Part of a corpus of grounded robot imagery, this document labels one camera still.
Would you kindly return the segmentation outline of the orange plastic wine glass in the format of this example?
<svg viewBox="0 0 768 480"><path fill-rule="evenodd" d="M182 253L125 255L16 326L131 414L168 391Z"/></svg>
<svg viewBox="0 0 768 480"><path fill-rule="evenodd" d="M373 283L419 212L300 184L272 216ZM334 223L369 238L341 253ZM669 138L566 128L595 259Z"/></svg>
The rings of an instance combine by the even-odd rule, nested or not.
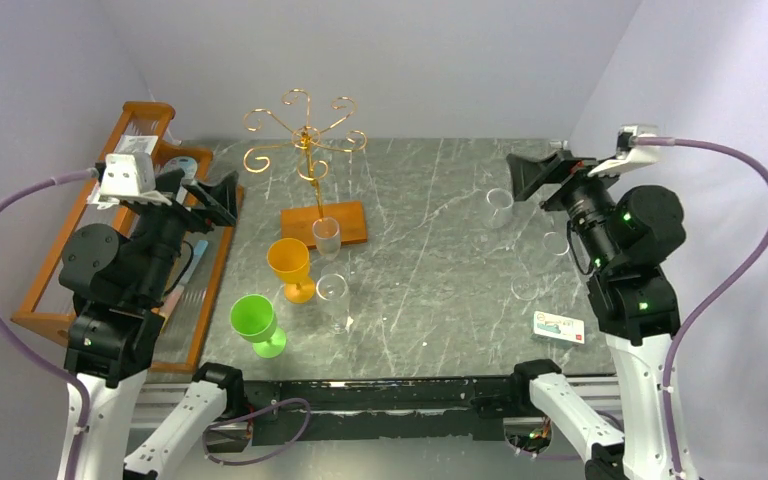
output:
<svg viewBox="0 0 768 480"><path fill-rule="evenodd" d="M310 277L310 252L295 238L282 238L267 251L267 263L276 277L284 283L288 301L303 304L312 299L315 283Z"/></svg>

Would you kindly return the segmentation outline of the clear wine glass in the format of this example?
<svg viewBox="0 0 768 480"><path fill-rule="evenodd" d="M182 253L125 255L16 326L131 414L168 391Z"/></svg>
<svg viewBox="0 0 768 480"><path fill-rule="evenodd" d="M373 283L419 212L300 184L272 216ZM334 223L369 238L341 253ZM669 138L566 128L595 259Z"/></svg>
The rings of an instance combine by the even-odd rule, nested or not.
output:
<svg viewBox="0 0 768 480"><path fill-rule="evenodd" d="M312 234L320 256L329 261L335 260L342 245L339 222L333 217L317 219L312 224Z"/></svg>

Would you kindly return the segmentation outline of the clear champagne flute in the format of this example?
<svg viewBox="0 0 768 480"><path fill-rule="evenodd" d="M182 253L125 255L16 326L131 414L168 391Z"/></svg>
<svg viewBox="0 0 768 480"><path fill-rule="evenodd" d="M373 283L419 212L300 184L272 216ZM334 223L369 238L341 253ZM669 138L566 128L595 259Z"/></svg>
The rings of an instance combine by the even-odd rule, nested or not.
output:
<svg viewBox="0 0 768 480"><path fill-rule="evenodd" d="M337 273L320 277L315 286L318 305L333 323L334 330L342 332L351 324L351 294L347 280Z"/></svg>

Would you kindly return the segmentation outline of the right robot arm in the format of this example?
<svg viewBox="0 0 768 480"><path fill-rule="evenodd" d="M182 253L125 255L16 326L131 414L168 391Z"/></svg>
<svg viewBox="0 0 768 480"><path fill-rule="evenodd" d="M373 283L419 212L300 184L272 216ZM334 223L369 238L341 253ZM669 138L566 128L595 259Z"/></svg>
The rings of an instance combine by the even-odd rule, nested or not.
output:
<svg viewBox="0 0 768 480"><path fill-rule="evenodd" d="M588 299L616 370L622 428L614 428L571 387L548 359L518 364L509 399L521 414L546 417L576 449L589 479L695 479L698 471L680 442L667 361L680 329L676 293L662 262L683 244L684 211L670 190L644 185L619 200L610 162L559 150L543 159L510 154L512 194L563 212L590 264Z"/></svg>

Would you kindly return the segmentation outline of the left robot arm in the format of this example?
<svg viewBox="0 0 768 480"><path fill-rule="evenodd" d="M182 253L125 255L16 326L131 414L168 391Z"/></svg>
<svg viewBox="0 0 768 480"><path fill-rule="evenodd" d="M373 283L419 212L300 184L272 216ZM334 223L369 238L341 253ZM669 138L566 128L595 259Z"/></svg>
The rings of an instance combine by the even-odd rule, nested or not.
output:
<svg viewBox="0 0 768 480"><path fill-rule="evenodd" d="M242 197L233 171L206 183L176 170L151 187L156 202L128 203L138 217L130 235L91 224L70 236L61 255L59 282L71 291L76 312L64 360L69 414L62 479L160 479L213 422L248 411L242 372L205 363L150 437L127 447L164 325L159 310L185 237L234 226Z"/></svg>

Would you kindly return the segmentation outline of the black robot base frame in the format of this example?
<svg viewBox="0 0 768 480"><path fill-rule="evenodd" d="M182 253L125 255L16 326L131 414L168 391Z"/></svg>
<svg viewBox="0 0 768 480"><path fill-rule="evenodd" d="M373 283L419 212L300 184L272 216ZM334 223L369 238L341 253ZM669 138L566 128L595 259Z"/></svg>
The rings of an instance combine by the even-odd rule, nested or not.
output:
<svg viewBox="0 0 768 480"><path fill-rule="evenodd" d="M509 375L372 380L248 380L250 410L281 400L308 401L285 406L253 421L256 446L279 446L297 435L300 442L466 437L506 441L523 437L541 416L517 400Z"/></svg>

